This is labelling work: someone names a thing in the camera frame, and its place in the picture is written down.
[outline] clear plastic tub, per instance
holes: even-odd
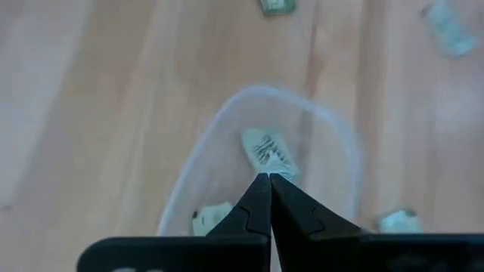
[[[301,171],[298,186],[355,221],[361,152],[349,126],[295,94],[253,86],[225,103],[197,143],[163,212],[159,235],[191,236],[194,211],[237,203],[257,174],[241,142],[248,128],[278,131]]]

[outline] wood grain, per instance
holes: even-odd
[[[410,206],[427,231],[484,230],[484,53],[443,57],[420,19],[429,3],[303,0],[265,18],[255,0],[2,2],[0,270],[74,270],[95,240],[154,235],[200,134],[255,83],[358,133],[360,224]],[[482,1],[457,9],[482,29]],[[345,160],[313,122],[308,173]],[[310,193],[342,190],[323,189]]]

